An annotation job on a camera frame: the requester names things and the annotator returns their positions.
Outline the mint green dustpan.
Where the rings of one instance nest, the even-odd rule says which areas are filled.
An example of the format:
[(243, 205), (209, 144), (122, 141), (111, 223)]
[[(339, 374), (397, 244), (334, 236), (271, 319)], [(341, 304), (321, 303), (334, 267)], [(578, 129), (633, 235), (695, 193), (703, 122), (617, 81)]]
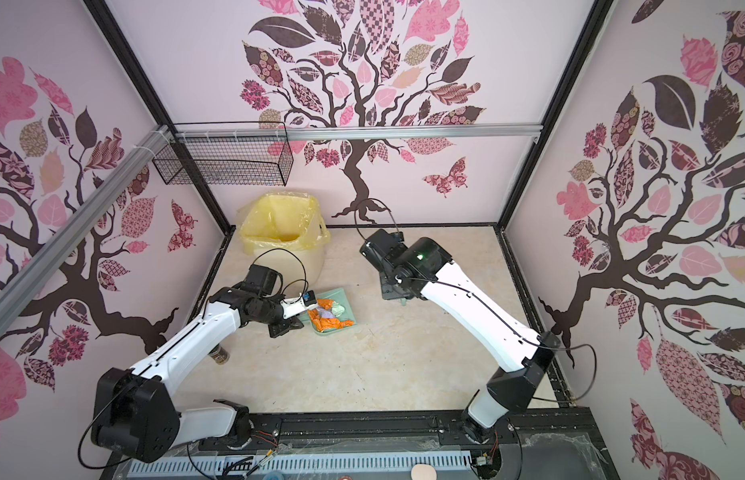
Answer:
[(329, 336), (348, 330), (356, 325), (356, 317), (348, 302), (346, 291), (336, 288), (316, 294), (318, 307), (298, 316), (304, 326), (310, 327), (320, 336)]

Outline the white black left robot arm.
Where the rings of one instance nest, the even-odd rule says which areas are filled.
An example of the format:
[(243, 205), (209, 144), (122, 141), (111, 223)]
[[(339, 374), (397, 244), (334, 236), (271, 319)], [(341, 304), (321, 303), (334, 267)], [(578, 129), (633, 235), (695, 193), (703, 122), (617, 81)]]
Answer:
[(94, 418), (82, 436), (130, 459), (152, 463), (172, 448), (208, 438), (240, 446), (252, 437), (250, 410), (228, 400), (180, 410), (174, 394), (218, 344), (251, 323), (278, 338), (302, 328), (300, 314), (316, 308), (310, 288), (288, 298), (276, 290), (282, 274), (250, 266), (238, 284), (218, 290), (167, 344), (128, 369), (112, 368), (98, 380)]

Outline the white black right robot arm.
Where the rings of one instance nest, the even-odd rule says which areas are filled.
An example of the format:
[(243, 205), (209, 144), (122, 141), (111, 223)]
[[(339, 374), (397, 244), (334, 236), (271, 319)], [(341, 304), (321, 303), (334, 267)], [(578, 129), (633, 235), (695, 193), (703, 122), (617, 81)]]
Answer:
[(560, 347), (555, 334), (536, 332), (516, 320), (431, 238), (408, 246), (401, 232), (380, 229), (364, 240), (360, 254), (380, 273), (384, 298), (437, 304), (496, 360), (496, 373), (462, 414), (470, 440), (487, 442), (500, 419), (528, 409)]

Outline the orange paper near can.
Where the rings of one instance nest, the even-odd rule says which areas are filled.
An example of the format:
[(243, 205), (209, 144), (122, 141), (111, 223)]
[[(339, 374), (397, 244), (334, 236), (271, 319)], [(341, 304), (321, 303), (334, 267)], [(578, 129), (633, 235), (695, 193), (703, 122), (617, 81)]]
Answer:
[(326, 309), (331, 310), (334, 304), (342, 304), (332, 299), (318, 299), (318, 307), (316, 309), (308, 310), (308, 318), (312, 327), (318, 333), (330, 333), (344, 328), (352, 327), (356, 324), (356, 321), (346, 315), (348, 311), (344, 312), (343, 316), (336, 317), (336, 319), (324, 319), (320, 317), (320, 310)]

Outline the green paper front cluster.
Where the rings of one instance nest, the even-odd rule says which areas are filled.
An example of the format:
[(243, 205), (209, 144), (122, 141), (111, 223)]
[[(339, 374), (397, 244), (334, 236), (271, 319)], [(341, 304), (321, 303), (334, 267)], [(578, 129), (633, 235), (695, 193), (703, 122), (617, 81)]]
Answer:
[(344, 312), (346, 312), (346, 308), (344, 308), (342, 304), (334, 304), (330, 311), (332, 311), (332, 314), (334, 314), (334, 316), (340, 317), (344, 315)]

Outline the brown small bottle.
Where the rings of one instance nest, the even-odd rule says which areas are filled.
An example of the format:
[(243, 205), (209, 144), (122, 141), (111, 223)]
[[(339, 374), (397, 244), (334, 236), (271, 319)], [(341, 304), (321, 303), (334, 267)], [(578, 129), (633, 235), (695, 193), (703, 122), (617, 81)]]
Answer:
[(218, 365), (224, 365), (230, 360), (230, 353), (222, 345), (217, 345), (208, 356)]

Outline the yellow lined trash bin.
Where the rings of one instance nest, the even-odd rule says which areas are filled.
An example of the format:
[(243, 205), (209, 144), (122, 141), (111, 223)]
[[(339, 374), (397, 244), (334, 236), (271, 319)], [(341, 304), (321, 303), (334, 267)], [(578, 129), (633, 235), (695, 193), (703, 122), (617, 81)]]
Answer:
[(260, 196), (236, 214), (242, 251), (284, 276), (290, 283), (320, 277), (330, 231), (320, 202), (298, 192), (272, 192)]

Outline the pink round disc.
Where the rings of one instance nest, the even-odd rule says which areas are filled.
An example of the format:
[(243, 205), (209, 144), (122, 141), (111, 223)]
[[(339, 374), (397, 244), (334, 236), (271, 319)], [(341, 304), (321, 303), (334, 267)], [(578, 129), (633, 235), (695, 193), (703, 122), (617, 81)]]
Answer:
[(434, 466), (429, 464), (416, 464), (411, 470), (412, 480), (437, 480), (438, 472)]

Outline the aluminium rail bar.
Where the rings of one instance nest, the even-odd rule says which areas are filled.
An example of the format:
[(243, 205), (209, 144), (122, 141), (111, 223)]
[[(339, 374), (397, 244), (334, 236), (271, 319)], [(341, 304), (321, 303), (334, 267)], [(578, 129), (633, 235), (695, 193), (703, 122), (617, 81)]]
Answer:
[(22, 268), (10, 284), (2, 288), (0, 336), (10, 329), (12, 322), (20, 317), (24, 308), (60, 269), (64, 260), (94, 228), (100, 216), (106, 213), (106, 210), (116, 202), (116, 198), (128, 188), (128, 184), (138, 176), (140, 170), (153, 160), (156, 154), (170, 145), (170, 138), (172, 134), (166, 125), (157, 125), (148, 132), (106, 178), (104, 184), (68, 218), (66, 224), (40, 248), (38, 254), (32, 256), (28, 266)]

